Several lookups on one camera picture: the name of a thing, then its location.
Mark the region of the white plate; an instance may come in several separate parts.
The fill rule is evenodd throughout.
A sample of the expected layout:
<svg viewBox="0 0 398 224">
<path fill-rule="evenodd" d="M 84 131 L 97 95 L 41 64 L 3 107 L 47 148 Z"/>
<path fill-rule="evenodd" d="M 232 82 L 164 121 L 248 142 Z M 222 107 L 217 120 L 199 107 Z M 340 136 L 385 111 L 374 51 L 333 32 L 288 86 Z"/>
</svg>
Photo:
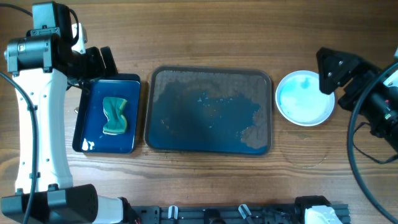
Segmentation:
<svg viewBox="0 0 398 224">
<path fill-rule="evenodd" d="M 275 103 L 281 115 L 299 126 L 317 126 L 335 109 L 335 95 L 320 91 L 319 74 L 298 70 L 286 75 L 275 91 Z"/>
</svg>

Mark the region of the green yellow sponge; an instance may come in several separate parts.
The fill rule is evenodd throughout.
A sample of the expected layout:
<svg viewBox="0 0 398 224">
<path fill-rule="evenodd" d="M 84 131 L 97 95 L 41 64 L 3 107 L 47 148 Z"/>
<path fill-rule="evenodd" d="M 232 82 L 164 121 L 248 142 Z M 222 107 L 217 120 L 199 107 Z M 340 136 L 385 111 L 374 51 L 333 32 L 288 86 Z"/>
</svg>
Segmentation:
<svg viewBox="0 0 398 224">
<path fill-rule="evenodd" d="M 108 135 L 124 134 L 127 130 L 127 119 L 124 116 L 124 109 L 127 100 L 118 97 L 104 97 L 103 113 L 107 118 L 103 126 L 103 133 Z"/>
</svg>

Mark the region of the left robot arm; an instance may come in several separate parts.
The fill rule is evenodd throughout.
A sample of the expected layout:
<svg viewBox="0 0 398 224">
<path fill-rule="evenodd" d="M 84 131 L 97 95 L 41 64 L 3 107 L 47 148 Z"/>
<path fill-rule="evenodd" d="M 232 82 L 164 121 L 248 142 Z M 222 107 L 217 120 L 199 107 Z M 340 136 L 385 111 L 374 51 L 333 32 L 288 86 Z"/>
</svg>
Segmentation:
<svg viewBox="0 0 398 224">
<path fill-rule="evenodd" d="M 15 194 L 1 199 L 18 223 L 139 223 L 129 202 L 74 186 L 65 146 L 67 90 L 117 72 L 108 47 L 85 49 L 73 9 L 57 2 L 32 6 L 34 26 L 9 41 L 4 79 L 18 97 L 20 164 Z"/>
</svg>

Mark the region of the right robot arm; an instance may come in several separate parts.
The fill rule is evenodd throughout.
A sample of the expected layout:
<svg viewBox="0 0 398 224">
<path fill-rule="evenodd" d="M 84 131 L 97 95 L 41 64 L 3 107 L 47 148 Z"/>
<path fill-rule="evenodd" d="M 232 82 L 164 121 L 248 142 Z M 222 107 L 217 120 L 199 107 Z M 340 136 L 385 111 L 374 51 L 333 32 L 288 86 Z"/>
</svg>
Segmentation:
<svg viewBox="0 0 398 224">
<path fill-rule="evenodd" d="M 391 223 L 397 223 L 366 186 L 354 156 L 354 135 L 365 124 L 371 128 L 371 135 L 397 150 L 397 56 L 384 69 L 359 55 L 326 47 L 317 51 L 316 58 L 320 91 L 330 94 L 339 87 L 345 91 L 338 105 L 351 112 L 346 148 L 354 179 L 373 207 Z"/>
</svg>

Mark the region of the black water tray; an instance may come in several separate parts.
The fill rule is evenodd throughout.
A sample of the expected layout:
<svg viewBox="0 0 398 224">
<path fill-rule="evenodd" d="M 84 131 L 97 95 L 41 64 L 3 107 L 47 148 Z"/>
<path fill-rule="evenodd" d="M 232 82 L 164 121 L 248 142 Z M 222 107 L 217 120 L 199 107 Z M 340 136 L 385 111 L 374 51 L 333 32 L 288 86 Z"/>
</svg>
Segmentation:
<svg viewBox="0 0 398 224">
<path fill-rule="evenodd" d="M 95 81 L 84 82 L 73 135 L 72 148 L 82 153 L 129 154 L 134 150 L 141 79 L 139 75 L 120 73 Z M 107 123 L 103 100 L 116 97 L 126 100 L 123 115 L 127 120 L 124 133 L 103 132 Z"/>
</svg>

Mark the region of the dark brown serving tray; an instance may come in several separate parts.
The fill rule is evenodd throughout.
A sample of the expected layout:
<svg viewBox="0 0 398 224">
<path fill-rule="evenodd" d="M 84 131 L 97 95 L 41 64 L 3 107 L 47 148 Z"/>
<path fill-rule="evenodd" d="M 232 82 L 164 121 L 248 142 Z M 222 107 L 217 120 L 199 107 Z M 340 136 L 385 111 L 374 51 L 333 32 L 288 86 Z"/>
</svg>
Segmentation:
<svg viewBox="0 0 398 224">
<path fill-rule="evenodd" d="M 272 131 L 266 72 L 171 65 L 153 71 L 144 129 L 151 149 L 263 156 Z"/>
</svg>

